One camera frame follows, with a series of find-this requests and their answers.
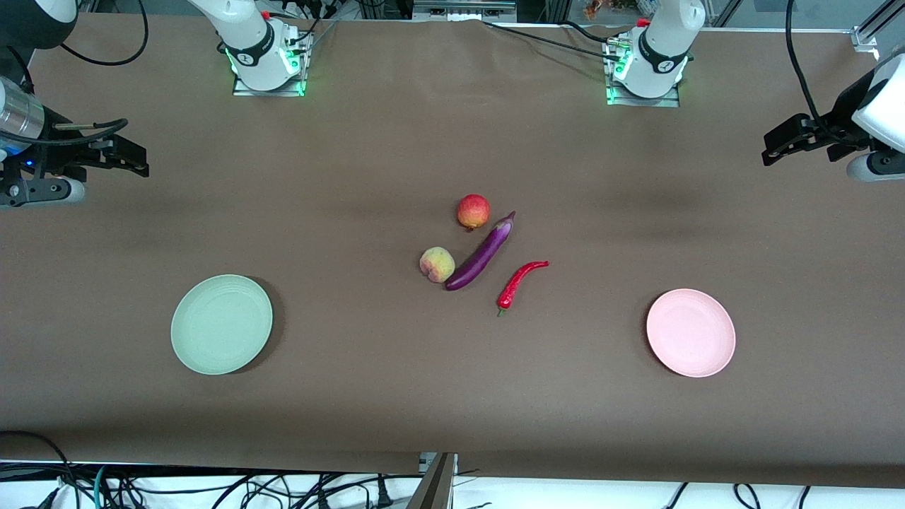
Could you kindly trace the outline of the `red chili pepper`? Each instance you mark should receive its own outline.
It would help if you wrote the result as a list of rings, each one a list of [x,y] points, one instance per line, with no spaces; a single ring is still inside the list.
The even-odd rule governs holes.
[[[503,287],[498,299],[496,300],[496,306],[498,309],[497,316],[501,317],[507,313],[508,309],[510,309],[514,297],[518,292],[518,288],[520,284],[522,284],[522,280],[531,273],[531,271],[543,269],[549,267],[550,263],[547,260],[544,261],[533,261],[527,264],[524,264],[522,267],[518,268],[512,276],[506,286]]]

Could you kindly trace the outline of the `red apple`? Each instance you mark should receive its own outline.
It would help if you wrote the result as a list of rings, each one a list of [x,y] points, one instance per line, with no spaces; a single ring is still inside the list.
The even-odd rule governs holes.
[[[491,205],[481,194],[466,194],[457,205],[456,219],[468,230],[482,228],[489,221]]]

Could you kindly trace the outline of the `purple eggplant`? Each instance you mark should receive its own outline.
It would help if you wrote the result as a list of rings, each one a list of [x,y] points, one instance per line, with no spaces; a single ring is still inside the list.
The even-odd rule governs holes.
[[[491,232],[486,236],[484,241],[476,248],[465,263],[461,264],[452,275],[444,283],[444,288],[448,292],[455,292],[468,286],[488,267],[489,262],[497,255],[502,245],[505,245],[512,228],[514,228],[514,220],[517,212],[512,211],[500,221],[495,223]]]

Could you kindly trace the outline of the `yellow pink peach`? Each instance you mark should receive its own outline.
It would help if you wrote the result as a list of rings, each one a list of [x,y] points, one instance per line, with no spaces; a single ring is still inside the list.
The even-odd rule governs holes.
[[[421,273],[433,283],[445,283],[456,270],[455,258],[442,246],[428,248],[419,260]]]

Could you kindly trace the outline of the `light green plate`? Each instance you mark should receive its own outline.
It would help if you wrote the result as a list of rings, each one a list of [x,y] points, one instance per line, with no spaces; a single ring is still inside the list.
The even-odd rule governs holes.
[[[203,375],[236,373],[268,344],[274,306],[257,281],[237,274],[200,281],[177,304],[170,325],[173,351]]]

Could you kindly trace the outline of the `pink plate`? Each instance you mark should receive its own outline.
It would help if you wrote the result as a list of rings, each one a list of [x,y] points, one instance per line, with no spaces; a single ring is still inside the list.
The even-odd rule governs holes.
[[[720,373],[736,351],[736,329],[727,310],[691,288],[674,289],[653,301],[646,335],[661,364],[693,379]]]

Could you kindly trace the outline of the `grey equipment box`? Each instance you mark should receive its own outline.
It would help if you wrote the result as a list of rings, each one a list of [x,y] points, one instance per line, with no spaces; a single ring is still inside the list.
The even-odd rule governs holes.
[[[517,23],[516,0],[413,0],[414,21]]]

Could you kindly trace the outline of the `brown table cover sheet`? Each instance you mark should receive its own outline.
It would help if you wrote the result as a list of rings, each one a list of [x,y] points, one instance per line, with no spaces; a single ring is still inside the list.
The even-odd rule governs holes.
[[[701,33],[679,107],[608,105],[592,56],[472,21],[337,23],[301,98],[233,96],[216,43],[154,16],[126,66],[33,55],[41,100],[127,118],[150,175],[0,211],[0,429],[77,462],[414,472],[450,451],[482,476],[905,486],[905,182],[824,151],[762,165],[804,109],[781,33]],[[512,211],[468,286],[421,273]],[[194,373],[171,321],[222,274],[263,287],[274,328],[242,370]],[[650,349],[679,288],[734,323],[720,373]]]

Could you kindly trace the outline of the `aluminium frame corner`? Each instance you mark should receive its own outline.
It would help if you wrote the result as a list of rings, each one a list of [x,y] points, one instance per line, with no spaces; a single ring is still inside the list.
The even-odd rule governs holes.
[[[860,25],[853,26],[851,29],[851,44],[854,51],[862,52],[862,54],[875,52],[877,35],[903,13],[905,13],[905,0],[882,0],[882,3]]]

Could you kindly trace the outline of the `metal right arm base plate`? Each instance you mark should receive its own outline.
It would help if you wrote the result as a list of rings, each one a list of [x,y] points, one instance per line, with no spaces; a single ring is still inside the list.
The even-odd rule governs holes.
[[[290,77],[290,80],[288,80],[287,83],[282,84],[281,87],[278,87],[277,89],[253,90],[236,76],[235,84],[233,84],[233,95],[271,98],[303,97],[306,94],[307,77],[307,71],[304,71],[298,75]]]

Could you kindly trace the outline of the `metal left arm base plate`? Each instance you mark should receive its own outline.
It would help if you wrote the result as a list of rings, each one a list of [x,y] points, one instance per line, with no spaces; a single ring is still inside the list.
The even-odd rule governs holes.
[[[643,98],[631,93],[618,81],[607,82],[607,104],[633,107],[679,107],[679,85],[673,85],[669,93],[659,98]]]

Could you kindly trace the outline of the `aluminium profile post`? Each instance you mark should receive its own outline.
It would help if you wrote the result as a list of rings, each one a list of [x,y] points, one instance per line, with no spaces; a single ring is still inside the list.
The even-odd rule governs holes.
[[[405,509],[452,509],[453,480],[458,473],[456,453],[427,453],[426,473]]]

